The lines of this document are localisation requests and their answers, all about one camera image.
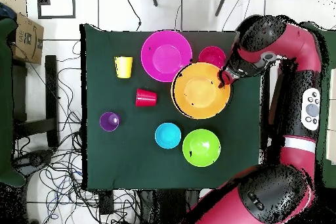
orange bowl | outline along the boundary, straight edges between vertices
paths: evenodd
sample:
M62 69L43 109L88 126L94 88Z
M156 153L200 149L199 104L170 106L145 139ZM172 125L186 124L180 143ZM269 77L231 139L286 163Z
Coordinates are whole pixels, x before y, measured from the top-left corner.
M207 119L224 109L230 98L230 85L221 87L220 69L197 62L182 68L171 84L175 107L192 119Z

green bowl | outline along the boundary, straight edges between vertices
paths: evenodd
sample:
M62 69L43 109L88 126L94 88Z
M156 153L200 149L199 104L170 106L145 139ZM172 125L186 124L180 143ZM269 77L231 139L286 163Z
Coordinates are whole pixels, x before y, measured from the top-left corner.
M186 160L197 167L213 164L221 153L221 143L218 137L206 129L190 132L183 140L183 155Z

bowl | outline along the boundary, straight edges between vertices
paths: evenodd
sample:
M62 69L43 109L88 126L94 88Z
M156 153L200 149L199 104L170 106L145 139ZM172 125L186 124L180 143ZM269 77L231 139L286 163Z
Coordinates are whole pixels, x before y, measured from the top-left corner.
M181 69L171 84L175 107L192 119L207 119L224 109L230 98L230 85L222 85L220 69L197 62Z
M175 148L181 140L181 130L173 123L163 123L155 131L155 141L161 148Z
M191 61L192 49L189 42L174 31L155 32L141 48L144 70L161 82L172 82L176 73Z
M190 132L183 140L183 155L196 167L206 167L213 164L221 153L221 143L218 137L207 129L197 129Z
M224 66L225 53L216 46L208 46L202 50L198 57L199 62L207 62L218 68Z

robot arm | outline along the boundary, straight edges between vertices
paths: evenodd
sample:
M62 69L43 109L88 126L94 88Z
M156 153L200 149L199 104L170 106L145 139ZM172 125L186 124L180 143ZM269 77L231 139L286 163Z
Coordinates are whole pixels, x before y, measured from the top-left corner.
M280 17L250 16L219 74L225 84L255 76L277 56L294 60L283 104L279 134L269 155L273 166L254 166L204 196L183 224L282 224L314 198L315 148L320 113L321 58L315 37Z

dark green tablecloth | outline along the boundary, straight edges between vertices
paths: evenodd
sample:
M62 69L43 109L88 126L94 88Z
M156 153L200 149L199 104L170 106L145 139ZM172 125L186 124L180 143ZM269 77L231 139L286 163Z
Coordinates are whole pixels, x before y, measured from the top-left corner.
M152 79L142 67L141 47L151 34L102 32L85 25L87 188L216 188L241 170L257 164L260 77L235 83L232 102L217 116L207 120L189 119L174 107L171 84ZM189 41L196 61L200 51L210 45L228 54L236 36L235 32L181 34ZM114 56L133 57L130 79L117 78ZM136 107L137 88L155 91L157 105ZM100 128L99 118L104 112L121 115L116 131L109 133ZM174 149L162 149L154 140L154 132L163 122L173 122L182 131L182 140ZM213 131L222 146L219 159L206 168L190 165L182 154L183 139L198 128Z

